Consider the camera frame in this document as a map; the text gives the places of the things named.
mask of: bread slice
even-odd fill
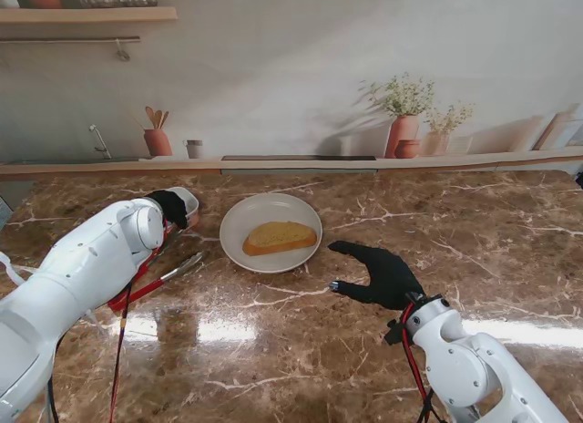
[[[311,247],[318,241],[313,228],[298,222],[266,222],[254,228],[243,243],[249,256],[272,254]]]

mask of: wooden shelf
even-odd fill
[[[177,20],[173,6],[90,8],[83,10],[1,9],[0,25],[109,24]]]
[[[529,152],[502,152],[465,156],[416,157],[379,160],[165,160],[111,161],[84,164],[1,164],[0,180],[36,179],[55,175],[110,175],[216,172],[220,170],[471,170],[583,160],[583,147]]]

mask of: white plate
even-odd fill
[[[299,222],[316,231],[312,247],[289,252],[248,256],[243,242],[250,231],[265,222]],[[322,240],[322,222],[308,203],[284,193],[262,193],[235,204],[220,224],[220,245],[233,262],[256,273],[283,273],[312,257]]]

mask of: wall hook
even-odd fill
[[[116,53],[116,55],[118,56],[118,58],[123,61],[124,63],[127,63],[129,60],[131,60],[131,57],[129,56],[129,54],[125,51],[125,49],[123,48],[123,46],[121,45],[121,43],[119,43],[119,39],[116,38],[116,45],[118,45],[118,51]]]

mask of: faucet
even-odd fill
[[[102,147],[102,148],[94,147],[94,151],[100,152],[105,160],[111,160],[112,159],[111,154],[109,153],[109,150],[107,149],[106,142],[101,137],[101,133],[97,129],[96,125],[91,125],[89,127],[89,132],[94,132],[94,131],[97,134],[97,138],[99,139],[99,142],[101,143],[101,147]]]

